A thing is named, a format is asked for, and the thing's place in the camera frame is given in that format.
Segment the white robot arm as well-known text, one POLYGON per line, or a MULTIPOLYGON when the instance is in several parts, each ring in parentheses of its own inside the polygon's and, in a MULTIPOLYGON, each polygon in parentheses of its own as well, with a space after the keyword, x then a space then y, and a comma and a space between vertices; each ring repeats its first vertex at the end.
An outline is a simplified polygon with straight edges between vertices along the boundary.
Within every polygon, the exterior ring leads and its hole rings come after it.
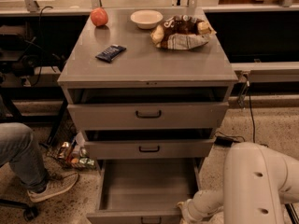
POLYGON ((223 188, 199 190, 178 203, 179 224, 202 224, 223 212, 223 224, 284 224, 282 206, 299 202, 299 160, 244 142, 228 151, 223 188))

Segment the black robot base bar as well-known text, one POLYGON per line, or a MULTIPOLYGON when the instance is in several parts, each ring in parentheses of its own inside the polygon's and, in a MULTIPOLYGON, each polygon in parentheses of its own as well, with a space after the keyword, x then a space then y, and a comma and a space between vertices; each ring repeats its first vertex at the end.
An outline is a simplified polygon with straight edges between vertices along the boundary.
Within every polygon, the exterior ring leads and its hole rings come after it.
POLYGON ((299 216, 297 216, 296 211, 291 203, 285 205, 288 215, 292 224, 299 224, 299 216))

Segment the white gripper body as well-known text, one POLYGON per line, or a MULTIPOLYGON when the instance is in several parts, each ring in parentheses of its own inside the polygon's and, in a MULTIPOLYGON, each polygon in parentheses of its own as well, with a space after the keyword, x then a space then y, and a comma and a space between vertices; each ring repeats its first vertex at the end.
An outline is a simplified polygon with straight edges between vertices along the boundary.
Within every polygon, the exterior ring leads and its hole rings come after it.
POLYGON ((177 207, 180 209, 181 212, 181 220, 185 224, 198 224, 203 219, 201 213, 195 208, 192 199, 188 199, 184 202, 178 202, 177 207))

